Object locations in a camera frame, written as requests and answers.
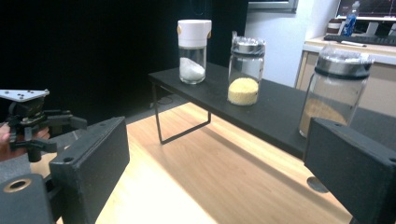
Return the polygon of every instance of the silver lid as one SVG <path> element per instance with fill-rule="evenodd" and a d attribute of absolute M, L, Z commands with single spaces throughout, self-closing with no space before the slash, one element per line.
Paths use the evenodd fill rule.
<path fill-rule="evenodd" d="M 323 76 L 361 79 L 370 75 L 373 62 L 369 54 L 328 46 L 319 53 L 315 71 Z"/>
<path fill-rule="evenodd" d="M 262 57 L 265 54 L 265 41 L 257 38 L 237 36 L 233 31 L 231 53 L 253 57 Z"/>

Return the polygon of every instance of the human hand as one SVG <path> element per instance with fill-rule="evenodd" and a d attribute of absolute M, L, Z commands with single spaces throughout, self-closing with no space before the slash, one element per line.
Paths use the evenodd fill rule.
<path fill-rule="evenodd" d="M 48 127 L 40 130 L 38 133 L 34 135 L 34 138 L 42 138 L 49 139 L 50 138 L 50 129 Z M 9 126 L 7 124 L 3 124 L 0 127 L 0 161 L 6 161 L 15 157 L 19 157 L 26 153 L 26 148 L 18 148 L 16 150 L 11 150 L 9 147 Z"/>

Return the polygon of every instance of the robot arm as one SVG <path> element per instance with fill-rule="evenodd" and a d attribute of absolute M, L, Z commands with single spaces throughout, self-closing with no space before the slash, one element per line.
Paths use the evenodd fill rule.
<path fill-rule="evenodd" d="M 52 127 L 58 133 L 62 131 L 64 125 L 87 129 L 87 121 L 74 117 L 70 111 L 43 110 L 44 97 L 49 94 L 48 90 L 0 90 L 0 97 L 13 101 L 8 109 L 7 118 L 11 150 L 25 147 L 30 162 L 40 161 L 41 151 L 57 151 L 56 143 L 44 139 L 32 139 L 32 136 L 42 128 Z M 24 140 L 19 141 L 19 135 L 23 135 Z"/>

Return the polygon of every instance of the black curtain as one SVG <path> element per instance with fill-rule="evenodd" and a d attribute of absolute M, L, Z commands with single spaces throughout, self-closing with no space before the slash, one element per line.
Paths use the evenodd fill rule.
<path fill-rule="evenodd" d="M 95 123 L 149 105 L 148 73 L 178 66 L 177 21 L 212 20 L 208 60 L 228 66 L 242 0 L 0 1 L 0 90 L 44 90 L 45 109 Z M 0 99 L 4 119 L 10 101 Z"/>

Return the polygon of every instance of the glass jar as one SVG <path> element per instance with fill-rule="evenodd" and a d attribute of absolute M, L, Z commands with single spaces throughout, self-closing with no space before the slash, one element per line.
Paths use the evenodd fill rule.
<path fill-rule="evenodd" d="M 206 47 L 178 47 L 180 57 L 179 77 L 182 82 L 197 84 L 205 79 Z"/>
<path fill-rule="evenodd" d="M 313 117 L 350 124 L 373 62 L 368 54 L 330 46 L 320 52 L 301 115 L 302 136 L 307 137 Z"/>
<path fill-rule="evenodd" d="M 206 45 L 211 36 L 212 21 L 184 20 L 177 22 L 179 77 L 188 84 L 205 79 Z"/>
<path fill-rule="evenodd" d="M 233 32 L 229 67 L 228 101 L 254 105 L 259 96 L 264 68 L 265 41 Z"/>

